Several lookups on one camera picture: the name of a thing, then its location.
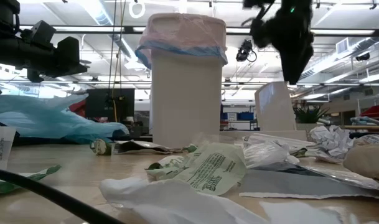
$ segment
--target white trash can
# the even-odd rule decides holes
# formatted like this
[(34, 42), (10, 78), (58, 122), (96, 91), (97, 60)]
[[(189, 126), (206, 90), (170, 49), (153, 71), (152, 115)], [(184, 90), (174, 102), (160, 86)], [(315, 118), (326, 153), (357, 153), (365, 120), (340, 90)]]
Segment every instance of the white trash can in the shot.
[(168, 41), (153, 42), (147, 48), (151, 51), (144, 53), (148, 56), (145, 64), (152, 69), (150, 127), (154, 143), (182, 148), (198, 133), (218, 135), (222, 67), (226, 64), (225, 23), (200, 15), (156, 14), (149, 18), (146, 29), (148, 37), (163, 35)]

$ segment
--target potted plant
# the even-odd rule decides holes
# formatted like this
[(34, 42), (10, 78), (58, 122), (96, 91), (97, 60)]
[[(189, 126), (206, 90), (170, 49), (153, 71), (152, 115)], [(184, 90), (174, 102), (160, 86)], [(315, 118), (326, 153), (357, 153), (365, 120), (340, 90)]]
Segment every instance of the potted plant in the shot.
[(307, 140), (314, 141), (311, 138), (309, 131), (316, 128), (317, 126), (323, 125), (317, 124), (317, 122), (328, 112), (328, 110), (328, 108), (322, 110), (320, 107), (316, 107), (313, 110), (310, 110), (309, 107), (307, 107), (307, 110), (304, 110), (302, 108), (294, 108), (294, 114), (296, 114), (297, 120), (297, 130), (306, 131)]

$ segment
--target blue plastic bag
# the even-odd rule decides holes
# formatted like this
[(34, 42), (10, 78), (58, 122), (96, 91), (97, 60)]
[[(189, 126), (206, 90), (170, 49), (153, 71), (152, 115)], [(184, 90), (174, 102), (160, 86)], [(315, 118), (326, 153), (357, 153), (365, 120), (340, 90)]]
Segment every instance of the blue plastic bag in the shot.
[(21, 137), (67, 138), (79, 144), (97, 138), (110, 141), (107, 138), (116, 130), (129, 134), (123, 124), (96, 123), (67, 109), (86, 97), (88, 94), (53, 99), (0, 95), (0, 122), (15, 127)]

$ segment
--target green printed plastic wrapper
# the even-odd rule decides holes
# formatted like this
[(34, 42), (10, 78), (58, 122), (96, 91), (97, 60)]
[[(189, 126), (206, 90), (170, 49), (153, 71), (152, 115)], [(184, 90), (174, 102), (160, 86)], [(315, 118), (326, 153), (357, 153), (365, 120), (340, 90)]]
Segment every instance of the green printed plastic wrapper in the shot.
[[(184, 156), (181, 163), (166, 157), (159, 161), (159, 169), (152, 164), (146, 172), (156, 180), (177, 179), (190, 184), (196, 191), (221, 195), (245, 176), (244, 160), (239, 146), (211, 143)], [(166, 161), (173, 161), (173, 164), (161, 164)]]
[[(31, 180), (41, 180), (44, 177), (47, 177), (48, 175), (53, 174), (54, 172), (57, 172), (60, 168), (60, 165), (56, 165), (48, 169), (42, 170), (40, 172), (20, 173), (19, 175), (27, 177)], [(19, 186), (0, 180), (0, 194), (9, 193), (19, 188)]]

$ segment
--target ceiling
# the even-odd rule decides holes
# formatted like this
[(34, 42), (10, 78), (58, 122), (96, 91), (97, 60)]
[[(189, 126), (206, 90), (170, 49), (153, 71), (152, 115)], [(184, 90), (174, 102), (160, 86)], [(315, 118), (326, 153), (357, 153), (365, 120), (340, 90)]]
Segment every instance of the ceiling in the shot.
[[(209, 7), (208, 0), (187, 0), (186, 9), (180, 4), (179, 0), (138, 0), (143, 2), (145, 10), (143, 16), (134, 18), (135, 15), (141, 13), (141, 6), (136, 4), (132, 7), (130, 13), (131, 1), (124, 0), (105, 1), (105, 0), (69, 0), (68, 3), (63, 3), (62, 0), (21, 0), (21, 24), (33, 25), (39, 20), (44, 20), (50, 25), (70, 25), (70, 26), (94, 26), (96, 21), (91, 16), (91, 10), (95, 11), (99, 7), (99, 2), (105, 7), (106, 13), (112, 21), (119, 26), (121, 23), (121, 15), (124, 13), (124, 26), (146, 26), (148, 18), (156, 13), (179, 12), (186, 10), (191, 14), (202, 14), (210, 17), (216, 17), (225, 21), (229, 27), (239, 27), (240, 24), (257, 15), (258, 10), (243, 10), (242, 3), (239, 0), (213, 0), (212, 7)], [(272, 6), (265, 19), (273, 17), (275, 12), (280, 8), (279, 0)], [(312, 18), (312, 28), (329, 28), (329, 29), (379, 29), (379, 0), (375, 1), (378, 7), (374, 10), (369, 10), (372, 7), (372, 0), (321, 0), (321, 7), (315, 9), (314, 17)], [(113, 19), (116, 5), (116, 17)], [(56, 46), (57, 43), (68, 35), (55, 34), (52, 43)], [(93, 77), (98, 77), (99, 80), (108, 81), (111, 73), (111, 79), (121, 80), (144, 80), (151, 81), (149, 72), (145, 70), (127, 69), (124, 64), (127, 61), (122, 61), (121, 73), (117, 69), (118, 46), (112, 44), (112, 40), (108, 35), (104, 34), (86, 34), (72, 35), (77, 38), (82, 44), (80, 52), (81, 58), (89, 60), (92, 63), (89, 65), (87, 73), (64, 77), (64, 80), (91, 80)], [(139, 44), (141, 35), (127, 34), (123, 39), (127, 42), (132, 50), (135, 50)], [(244, 39), (250, 39), (250, 36), (228, 35), (227, 36), (227, 57), (228, 65), (224, 66), (222, 80), (231, 78), (233, 82), (273, 82), (282, 80), (281, 65), (278, 53), (272, 48), (257, 49), (258, 59), (254, 63), (242, 62), (238, 63), (235, 60), (237, 48), (241, 45)], [(316, 37), (314, 41), (315, 54), (311, 58), (308, 67), (313, 66), (319, 60), (335, 51), (337, 42), (344, 37)], [(370, 62), (379, 59), (379, 48), (372, 49)], [(367, 62), (353, 62), (348, 58), (338, 63), (334, 67), (330, 67), (318, 73), (320, 79), (327, 80), (337, 75), (341, 75), (354, 67), (366, 65)], [(341, 81), (354, 80), (354, 76), (346, 77)], [(104, 85), (81, 85), (81, 88), (100, 88)], [(136, 88), (149, 89), (150, 85), (138, 85)], [(242, 93), (235, 94), (235, 98), (252, 98), (255, 88), (252, 86), (244, 86), (241, 89)], [(296, 92), (301, 92), (304, 89), (296, 89)]]

